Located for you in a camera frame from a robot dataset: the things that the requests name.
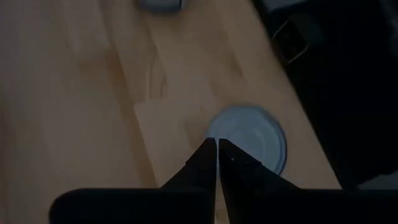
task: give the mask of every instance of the small round object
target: small round object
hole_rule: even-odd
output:
[[[156,13],[173,13],[180,11],[185,0],[139,0],[141,8]]]
[[[286,140],[279,123],[259,106],[232,106],[210,124],[207,138],[227,139],[262,165],[280,174],[286,161]]]

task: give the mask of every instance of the wood grain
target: wood grain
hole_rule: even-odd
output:
[[[130,0],[3,0],[0,32],[0,223],[45,223],[80,187],[162,185],[229,105],[279,120],[283,177],[340,187],[247,0],[168,16]]]

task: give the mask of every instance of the black object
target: black object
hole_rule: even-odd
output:
[[[397,170],[396,4],[252,1],[343,188]]]
[[[160,189],[82,189],[66,193],[54,201],[50,223],[213,224],[216,153],[215,140],[206,139],[182,170]],[[395,191],[302,190],[225,139],[219,142],[219,161],[231,224],[395,218]]]

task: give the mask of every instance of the light wood surface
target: light wood surface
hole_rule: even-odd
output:
[[[279,120],[284,178],[340,187],[247,0],[174,16],[131,0],[2,0],[0,35],[0,223],[45,223],[80,187],[162,185],[229,105]]]

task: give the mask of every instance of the circular lid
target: circular lid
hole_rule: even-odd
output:
[[[210,124],[207,138],[227,139],[280,174],[286,160],[286,140],[279,123],[259,106],[232,106]]]

